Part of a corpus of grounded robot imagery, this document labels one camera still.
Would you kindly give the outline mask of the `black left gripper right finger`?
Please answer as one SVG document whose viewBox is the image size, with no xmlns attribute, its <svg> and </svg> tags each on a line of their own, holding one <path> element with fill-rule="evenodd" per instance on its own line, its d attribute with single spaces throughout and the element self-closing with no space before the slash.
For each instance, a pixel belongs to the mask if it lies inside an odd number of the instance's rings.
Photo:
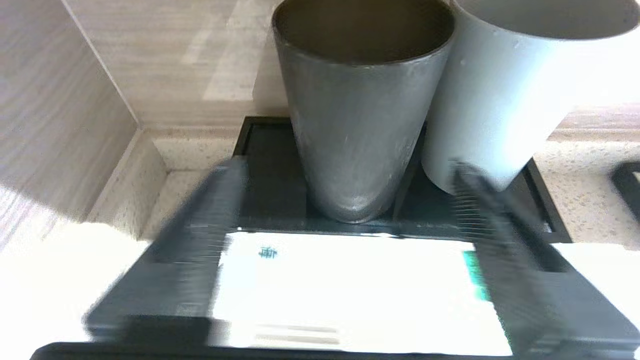
<svg viewBox="0 0 640 360">
<path fill-rule="evenodd" d="M 452 210 L 473 243 L 514 358 L 633 358 L 639 330 L 552 245 L 518 198 L 468 162 L 451 164 Z"/>
</svg>

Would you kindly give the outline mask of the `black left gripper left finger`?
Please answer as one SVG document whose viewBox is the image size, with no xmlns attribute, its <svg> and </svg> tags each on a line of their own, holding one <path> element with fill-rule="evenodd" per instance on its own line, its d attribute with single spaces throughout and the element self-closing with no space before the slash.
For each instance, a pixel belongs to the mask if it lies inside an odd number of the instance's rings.
<svg viewBox="0 0 640 360">
<path fill-rule="evenodd" d="M 85 317 L 96 341 L 205 344 L 226 235 L 240 216 L 247 162 L 214 166 L 150 246 Z"/>
</svg>

